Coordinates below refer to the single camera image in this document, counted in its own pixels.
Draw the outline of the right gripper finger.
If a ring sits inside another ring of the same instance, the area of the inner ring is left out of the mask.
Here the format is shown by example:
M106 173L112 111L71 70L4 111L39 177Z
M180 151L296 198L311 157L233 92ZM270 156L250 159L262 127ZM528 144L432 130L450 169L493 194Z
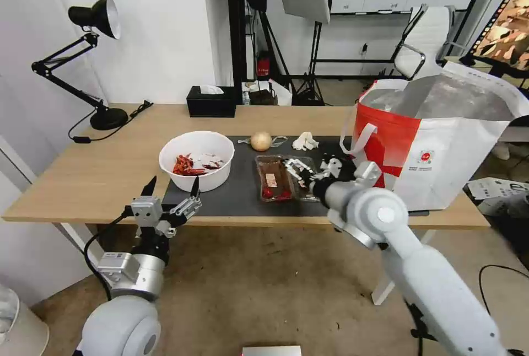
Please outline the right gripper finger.
M320 169L320 172L315 175L317 179L328 177L338 181L348 182L356 178L354 173L357 167L349 156L324 155Z
M282 164L286 171L297 180L300 187L310 187L316 175L310 166L297 158L285 158Z

